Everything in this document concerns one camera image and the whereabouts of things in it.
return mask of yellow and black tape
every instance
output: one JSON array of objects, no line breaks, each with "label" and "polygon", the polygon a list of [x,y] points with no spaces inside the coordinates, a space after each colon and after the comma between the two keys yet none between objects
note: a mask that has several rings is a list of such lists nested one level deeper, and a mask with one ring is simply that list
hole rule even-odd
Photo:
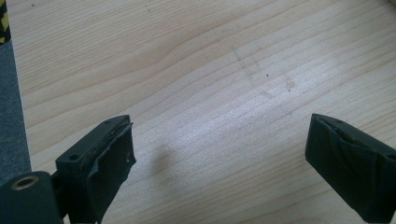
[{"label": "yellow and black tape", "polygon": [[0,0],[0,45],[11,39],[6,0]]}]

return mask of wood grain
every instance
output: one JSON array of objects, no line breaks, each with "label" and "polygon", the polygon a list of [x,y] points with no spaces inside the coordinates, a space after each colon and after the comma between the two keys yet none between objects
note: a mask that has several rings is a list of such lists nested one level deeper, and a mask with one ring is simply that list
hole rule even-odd
[{"label": "wood grain", "polygon": [[104,223],[362,223],[305,161],[312,113],[396,147],[386,0],[8,0],[34,170],[130,114]]}]

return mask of screw hole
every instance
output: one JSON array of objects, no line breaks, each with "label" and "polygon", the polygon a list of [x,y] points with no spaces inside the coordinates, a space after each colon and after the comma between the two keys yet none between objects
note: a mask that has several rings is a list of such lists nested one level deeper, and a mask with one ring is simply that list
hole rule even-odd
[{"label": "screw hole", "polygon": [[128,152],[128,154],[126,154],[126,162],[129,163],[130,160],[131,160],[131,153]]},{"label": "screw hole", "polygon": [[78,159],[78,155],[71,155],[70,157],[69,157],[69,160],[70,161],[76,161]]},{"label": "screw hole", "polygon": [[15,190],[27,189],[33,186],[35,183],[37,183],[37,181],[38,181],[38,176],[36,175],[26,176],[16,181],[12,185],[12,189]]}]

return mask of black plastic part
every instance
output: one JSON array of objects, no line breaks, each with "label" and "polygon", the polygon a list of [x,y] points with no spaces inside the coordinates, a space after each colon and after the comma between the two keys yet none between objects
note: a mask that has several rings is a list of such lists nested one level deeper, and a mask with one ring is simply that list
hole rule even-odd
[{"label": "black plastic part", "polygon": [[59,173],[56,171],[50,178],[55,192],[55,199],[58,204],[59,215],[65,217],[67,214],[66,206],[71,204],[70,198],[67,195],[65,186],[61,184]]},{"label": "black plastic part", "polygon": [[129,116],[108,119],[56,160],[54,182],[72,223],[101,223],[120,185],[136,162]]},{"label": "black plastic part", "polygon": [[366,222],[389,223],[396,210],[396,151],[370,135],[312,115],[305,156]]},{"label": "black plastic part", "polygon": [[0,188],[0,223],[59,224],[50,174],[19,175]]}]

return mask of wooden surface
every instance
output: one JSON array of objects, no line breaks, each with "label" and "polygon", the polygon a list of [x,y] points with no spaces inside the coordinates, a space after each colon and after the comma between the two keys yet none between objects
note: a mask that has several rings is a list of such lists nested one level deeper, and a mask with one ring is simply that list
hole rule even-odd
[{"label": "wooden surface", "polygon": [[310,116],[396,147],[386,0],[7,0],[34,170],[130,114],[104,223],[362,223],[305,161]]}]

